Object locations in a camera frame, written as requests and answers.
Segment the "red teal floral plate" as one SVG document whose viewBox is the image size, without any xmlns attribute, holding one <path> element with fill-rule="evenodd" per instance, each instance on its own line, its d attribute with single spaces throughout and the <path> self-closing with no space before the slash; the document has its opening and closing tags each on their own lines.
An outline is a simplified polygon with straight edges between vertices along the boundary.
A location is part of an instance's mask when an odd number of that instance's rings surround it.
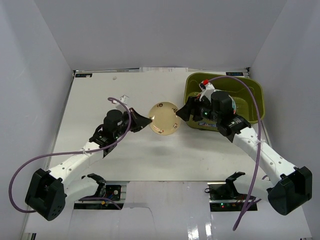
<svg viewBox="0 0 320 240">
<path fill-rule="evenodd" d="M 232 112 L 233 114 L 236 113 L 236 102 L 228 92 L 216 89 L 216 91 L 214 91 L 210 97 L 219 101 L 220 110 L 218 114 L 224 114 L 229 112 Z"/>
</svg>

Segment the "cream floral small plate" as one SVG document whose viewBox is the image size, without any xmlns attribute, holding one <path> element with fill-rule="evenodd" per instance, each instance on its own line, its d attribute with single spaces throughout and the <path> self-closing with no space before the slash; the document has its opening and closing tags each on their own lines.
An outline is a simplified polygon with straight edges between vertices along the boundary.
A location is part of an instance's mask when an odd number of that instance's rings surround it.
<svg viewBox="0 0 320 240">
<path fill-rule="evenodd" d="M 159 102 L 149 111 L 151 130 L 161 136 L 175 133 L 181 125 L 181 118 L 176 115 L 178 107 L 168 101 Z"/>
</svg>

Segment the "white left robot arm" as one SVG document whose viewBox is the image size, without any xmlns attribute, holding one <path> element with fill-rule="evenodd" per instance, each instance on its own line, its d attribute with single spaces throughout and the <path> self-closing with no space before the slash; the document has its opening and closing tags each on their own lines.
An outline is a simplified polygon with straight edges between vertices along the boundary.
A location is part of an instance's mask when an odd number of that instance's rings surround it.
<svg viewBox="0 0 320 240">
<path fill-rule="evenodd" d="M 103 160 L 128 132 L 139 132 L 152 123 L 133 108 L 107 112 L 103 123 L 79 153 L 49 170 L 38 169 L 32 176 L 25 203 L 52 221 L 63 211 L 66 203 L 83 200 L 106 201 L 107 182 L 95 174 L 82 175 L 94 163 Z"/>
</svg>

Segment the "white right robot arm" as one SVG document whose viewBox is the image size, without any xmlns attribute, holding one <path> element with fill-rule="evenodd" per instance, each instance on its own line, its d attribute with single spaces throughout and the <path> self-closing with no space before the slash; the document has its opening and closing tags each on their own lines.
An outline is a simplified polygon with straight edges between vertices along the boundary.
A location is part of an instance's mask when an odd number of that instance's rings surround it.
<svg viewBox="0 0 320 240">
<path fill-rule="evenodd" d="M 210 97 L 190 96 L 176 115 L 185 122 L 203 119 L 215 122 L 218 132 L 251 157 L 269 178 L 259 180 L 256 175 L 235 172 L 213 194 L 226 194 L 233 200 L 247 194 L 268 201 L 283 216 L 312 198 L 312 172 L 305 166 L 296 167 L 261 141 L 251 124 L 234 112 L 227 92 L 213 91 Z"/>
</svg>

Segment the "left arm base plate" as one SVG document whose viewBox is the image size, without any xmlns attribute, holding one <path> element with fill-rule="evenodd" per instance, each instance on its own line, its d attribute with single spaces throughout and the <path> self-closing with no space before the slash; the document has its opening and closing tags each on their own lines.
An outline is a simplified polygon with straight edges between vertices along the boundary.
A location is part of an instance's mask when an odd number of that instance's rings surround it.
<svg viewBox="0 0 320 240">
<path fill-rule="evenodd" d="M 111 199 L 113 201 L 119 201 L 121 199 L 122 186 L 121 185 L 106 185 L 103 190 L 103 197 Z"/>
</svg>

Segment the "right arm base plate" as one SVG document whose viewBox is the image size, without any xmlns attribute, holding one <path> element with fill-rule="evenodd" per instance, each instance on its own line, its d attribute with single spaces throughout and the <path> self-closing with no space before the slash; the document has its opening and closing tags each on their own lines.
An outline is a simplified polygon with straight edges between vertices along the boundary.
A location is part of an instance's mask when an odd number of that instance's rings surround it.
<svg viewBox="0 0 320 240">
<path fill-rule="evenodd" d="M 209 197 L 209 206 L 215 212 L 240 212 L 247 198 L 246 194 L 234 193 L 225 182 L 212 182 L 204 190 Z"/>
</svg>

